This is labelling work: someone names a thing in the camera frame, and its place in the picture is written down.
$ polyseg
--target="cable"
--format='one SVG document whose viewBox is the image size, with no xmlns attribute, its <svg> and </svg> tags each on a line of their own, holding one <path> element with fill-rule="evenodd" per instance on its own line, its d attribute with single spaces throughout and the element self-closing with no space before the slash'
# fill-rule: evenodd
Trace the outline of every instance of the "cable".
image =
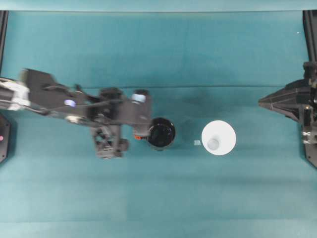
<svg viewBox="0 0 317 238">
<path fill-rule="evenodd" d="M 49 111 L 47 109 L 35 109 L 35 108 L 32 108 L 32 107 L 29 107 L 29 106 L 26 106 L 26 105 L 22 105 L 22 104 L 19 104 L 19 103 L 16 103 L 16 102 L 13 102 L 13 101 L 10 101 L 10 100 L 4 100 L 4 99 L 0 99 L 0 103 L 8 103 L 8 104 L 17 104 L 31 112 L 34 112 L 34 113 L 38 113 L 38 114 L 42 114 L 42 115 L 45 115 L 47 113 L 49 113 Z"/>
</svg>

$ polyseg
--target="teal cloth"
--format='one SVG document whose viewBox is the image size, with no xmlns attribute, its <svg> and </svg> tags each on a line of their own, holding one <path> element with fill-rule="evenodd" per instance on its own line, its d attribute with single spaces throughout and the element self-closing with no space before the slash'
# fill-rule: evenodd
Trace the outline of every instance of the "teal cloth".
<svg viewBox="0 0 317 238">
<path fill-rule="evenodd" d="M 301 78 L 301 21 L 301 12 L 11 13 L 2 76 L 30 67 L 92 94 L 148 88 L 153 116 L 172 120 L 176 139 L 158 152 L 125 126 L 130 150 L 104 161 L 86 127 L 4 112 L 13 132 L 0 165 L 0 237 L 315 237 L 317 173 L 300 129 L 257 106 Z M 216 119 L 237 133 L 221 157 L 194 145 Z"/>
</svg>

